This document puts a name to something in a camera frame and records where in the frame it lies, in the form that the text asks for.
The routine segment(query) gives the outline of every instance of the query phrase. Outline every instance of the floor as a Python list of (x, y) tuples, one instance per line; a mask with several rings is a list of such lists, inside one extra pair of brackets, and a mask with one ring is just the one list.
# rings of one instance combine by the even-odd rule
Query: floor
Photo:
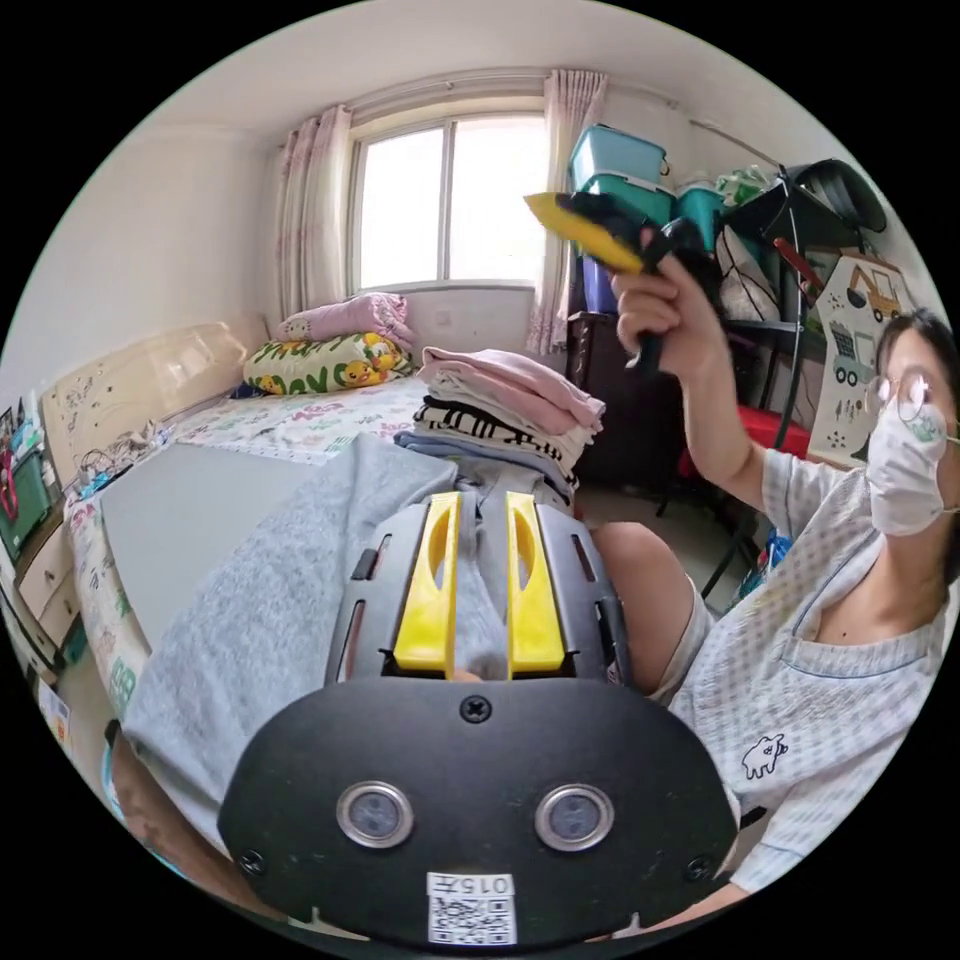
[[(587, 526), (610, 520), (633, 520), (644, 524), (670, 545), (690, 579), (703, 589), (727, 548), (729, 538), (706, 508), (673, 501), (662, 517), (650, 500), (609, 490), (584, 487), (577, 491), (577, 506), (584, 511)], [(738, 557), (727, 568), (707, 598), (711, 607), (726, 608), (746, 573)]]
[(114, 714), (89, 648), (60, 676), (57, 694), (70, 708), (70, 748), (74, 766), (87, 786), (106, 804), (100, 782), (100, 763), (106, 746), (103, 731)]

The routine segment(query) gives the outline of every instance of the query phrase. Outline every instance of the folded clothes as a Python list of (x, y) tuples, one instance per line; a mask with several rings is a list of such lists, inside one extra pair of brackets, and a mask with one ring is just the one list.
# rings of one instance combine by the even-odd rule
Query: folded clothes
[(420, 377), (429, 384), (455, 373), (472, 390), (513, 411), (548, 434), (580, 425), (600, 429), (604, 405), (561, 374), (535, 360), (503, 350), (452, 353), (425, 347)]
[(476, 397), (465, 397), (454, 389), (437, 389), (430, 387), (430, 393), (424, 397), (425, 406), (437, 410), (462, 411), (474, 416), (482, 416), (494, 422), (530, 434), (556, 447), (564, 456), (570, 457), (576, 463), (583, 454), (584, 447), (593, 443), (594, 432), (579, 424), (566, 433), (544, 433), (537, 426), (518, 417), (512, 410), (498, 407), (492, 400), (481, 400)]
[(536, 470), (563, 498), (567, 504), (573, 501), (576, 482), (570, 483), (560, 472), (556, 464), (535, 453), (528, 453), (520, 448), (512, 449), (503, 445), (484, 446), (480, 441), (471, 441), (457, 434), (430, 436), (404, 430), (394, 436), (393, 442), (398, 447), (410, 450), (413, 453), (422, 453), (428, 457), (457, 460), (461, 457), (475, 457), (486, 460), (500, 460), (513, 463), (518, 467)]
[(450, 410), (427, 403), (414, 413), (413, 421), (416, 434), (441, 437), (455, 435), (491, 450), (504, 446), (545, 457), (557, 465), (568, 482), (573, 482), (577, 457), (565, 455), (564, 451), (542, 435), (525, 433), (508, 426), (502, 420), (484, 414), (482, 410), (466, 405), (463, 409)]

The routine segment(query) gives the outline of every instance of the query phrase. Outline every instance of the excavator picture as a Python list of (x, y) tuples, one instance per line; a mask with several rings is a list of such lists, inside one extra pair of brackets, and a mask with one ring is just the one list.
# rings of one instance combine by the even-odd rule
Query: excavator picture
[[(900, 300), (890, 282), (889, 274), (882, 270), (871, 270), (870, 273), (872, 276), (861, 266), (853, 268), (853, 273), (850, 274), (850, 286), (847, 288), (850, 306), (859, 310), (869, 304), (873, 311), (873, 319), (877, 323), (899, 317), (902, 312)], [(866, 289), (866, 296), (858, 289), (861, 286)]]

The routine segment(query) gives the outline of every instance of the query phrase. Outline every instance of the pink folded clothes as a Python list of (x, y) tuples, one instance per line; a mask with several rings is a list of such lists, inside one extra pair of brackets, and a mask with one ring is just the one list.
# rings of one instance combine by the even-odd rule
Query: pink folded clothes
[(456, 374), (469, 387), (546, 433), (566, 433), (577, 424), (601, 429), (603, 403), (549, 367), (520, 354), (504, 350), (451, 353), (424, 347), (421, 379), (430, 383), (442, 372)]
[(406, 297), (392, 293), (362, 293), (343, 303), (295, 313), (280, 324), (277, 333), (280, 340), (321, 343), (355, 333), (379, 333), (409, 353), (413, 349), (413, 331), (406, 321)]

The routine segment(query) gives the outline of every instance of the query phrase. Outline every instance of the glasses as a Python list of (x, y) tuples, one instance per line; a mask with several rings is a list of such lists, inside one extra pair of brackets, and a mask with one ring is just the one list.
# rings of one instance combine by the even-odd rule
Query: glasses
[[(899, 379), (874, 377), (867, 384), (864, 406), (867, 413), (876, 419), (890, 403), (895, 403), (897, 416), (904, 423), (911, 423), (920, 416), (923, 405), (930, 402), (930, 393), (926, 374), (922, 370), (907, 370)], [(949, 435), (947, 440), (960, 443), (956, 437)]]

